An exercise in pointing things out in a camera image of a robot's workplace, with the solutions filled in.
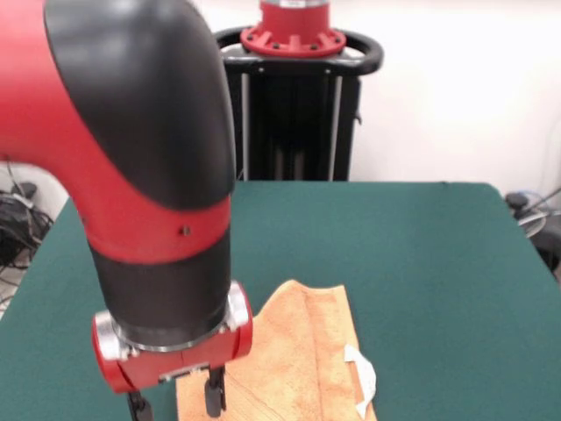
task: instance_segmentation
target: orange towel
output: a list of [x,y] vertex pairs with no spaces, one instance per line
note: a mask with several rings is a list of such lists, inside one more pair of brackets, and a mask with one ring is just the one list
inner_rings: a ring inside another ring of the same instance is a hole
[[[359,348],[343,286],[281,285],[254,319],[250,355],[226,366],[226,421],[359,421],[363,400],[344,346]],[[177,381],[179,421],[208,420],[207,373]],[[372,405],[366,420],[375,421]]]

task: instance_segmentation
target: green tabletop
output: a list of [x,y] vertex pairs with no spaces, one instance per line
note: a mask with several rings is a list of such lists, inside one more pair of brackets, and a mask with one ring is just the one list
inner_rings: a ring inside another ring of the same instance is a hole
[[[256,311],[289,278],[346,286],[380,421],[561,419],[559,289],[494,189],[247,183],[232,233]],[[129,419],[91,350],[102,308],[70,203],[0,321],[2,419]],[[173,384],[147,395],[175,420]]]

